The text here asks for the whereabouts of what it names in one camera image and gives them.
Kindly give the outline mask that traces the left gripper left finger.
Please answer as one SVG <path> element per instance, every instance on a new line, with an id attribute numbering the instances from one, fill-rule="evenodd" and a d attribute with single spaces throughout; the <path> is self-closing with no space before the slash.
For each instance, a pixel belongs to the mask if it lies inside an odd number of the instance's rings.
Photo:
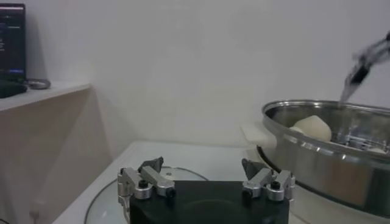
<path id="1" fill-rule="evenodd" d="M 137 200 L 148 200 L 155 189 L 157 195 L 172 198 L 176 196 L 175 182 L 164 178 L 161 168 L 163 157 L 144 161 L 137 169 L 120 168 L 117 177 L 118 196 L 135 197 Z"/>

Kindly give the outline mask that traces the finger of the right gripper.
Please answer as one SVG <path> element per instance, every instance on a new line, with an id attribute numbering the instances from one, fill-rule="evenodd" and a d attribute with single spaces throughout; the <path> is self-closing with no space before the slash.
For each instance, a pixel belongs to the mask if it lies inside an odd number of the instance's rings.
<path id="1" fill-rule="evenodd" d="M 389 32 L 385 37 L 353 54 L 356 62 L 344 81 L 339 103 L 346 103 L 364 83 L 371 69 L 389 61 Z"/>

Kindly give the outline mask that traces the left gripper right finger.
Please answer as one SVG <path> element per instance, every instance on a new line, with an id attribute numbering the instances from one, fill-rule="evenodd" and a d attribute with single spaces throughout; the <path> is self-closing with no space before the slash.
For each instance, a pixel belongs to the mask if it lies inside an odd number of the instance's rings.
<path id="1" fill-rule="evenodd" d="M 242 195 L 246 201 L 260 198 L 263 193 L 270 201 L 294 200 L 296 178 L 292 172 L 276 172 L 263 163 L 243 158 L 241 165 L 247 177 L 243 182 Z"/>

